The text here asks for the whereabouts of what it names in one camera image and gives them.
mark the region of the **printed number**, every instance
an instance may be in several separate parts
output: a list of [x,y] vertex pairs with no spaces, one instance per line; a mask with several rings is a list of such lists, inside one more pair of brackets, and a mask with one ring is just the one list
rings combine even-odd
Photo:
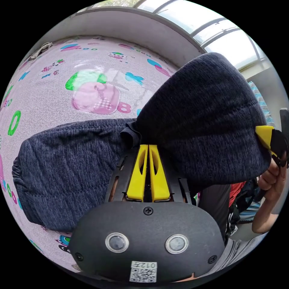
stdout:
[[7,191],[8,191],[8,194],[9,194],[10,198],[12,198],[11,189],[10,189],[10,186],[8,184],[7,184]]
[[131,106],[127,103],[120,102],[118,107],[117,107],[117,110],[119,112],[122,112],[122,113],[130,113],[131,112]]
[[14,192],[12,191],[11,194],[12,194],[12,199],[13,199],[15,205],[17,205],[17,199],[16,199],[16,196],[14,195]]
[[[14,128],[12,129],[12,126],[13,126],[13,122],[14,122],[14,119],[17,117],[17,121],[16,121],[16,124],[14,126]],[[8,129],[8,135],[13,135],[18,127],[18,124],[19,124],[19,120],[20,120],[20,117],[21,117],[21,111],[16,111],[12,117],[12,120],[11,120],[11,123],[10,123],[10,126],[9,126],[9,129]]]

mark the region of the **pink cartoon graphic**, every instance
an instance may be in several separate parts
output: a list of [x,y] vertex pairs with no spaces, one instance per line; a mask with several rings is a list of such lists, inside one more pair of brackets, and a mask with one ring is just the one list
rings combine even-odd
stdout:
[[116,111],[120,93],[110,84],[97,82],[84,83],[73,95],[72,105],[77,110],[111,114]]
[[67,50],[74,50],[74,49],[78,49],[78,48],[81,48],[80,45],[75,43],[75,44],[67,44],[67,45],[61,47],[60,50],[61,51],[67,51]]
[[60,60],[52,63],[51,65],[44,67],[44,69],[41,70],[40,75],[46,73],[47,71],[49,71],[51,69],[54,69],[54,68],[58,67],[59,65],[61,65],[63,63],[65,63],[65,61],[63,59],[60,59]]
[[152,60],[150,58],[147,59],[147,62],[149,64],[153,65],[156,68],[156,70],[159,71],[160,73],[170,77],[169,73],[165,69],[163,69],[159,63],[155,62],[154,60]]
[[128,46],[128,45],[125,45],[125,44],[119,44],[118,46],[123,47],[123,48],[127,48],[127,49],[132,49],[132,50],[134,50],[133,47]]
[[120,91],[107,83],[106,76],[97,71],[78,71],[66,82],[65,87],[74,91],[71,104],[80,111],[112,114],[120,102]]
[[55,241],[60,243],[60,245],[58,246],[62,251],[67,252],[69,254],[70,250],[67,248],[68,244],[70,242],[70,238],[71,238],[71,233],[65,233],[65,232],[58,232],[56,231],[57,234],[59,234],[59,239],[56,239]]
[[159,71],[160,73],[162,73],[162,74],[170,77],[169,73],[168,73],[165,69],[163,69],[162,67],[160,67],[160,66],[158,66],[158,65],[155,65],[154,67],[155,67],[156,70]]
[[127,55],[124,55],[120,52],[111,52],[111,53],[108,53],[107,55],[112,59],[118,59],[118,60],[127,59]]

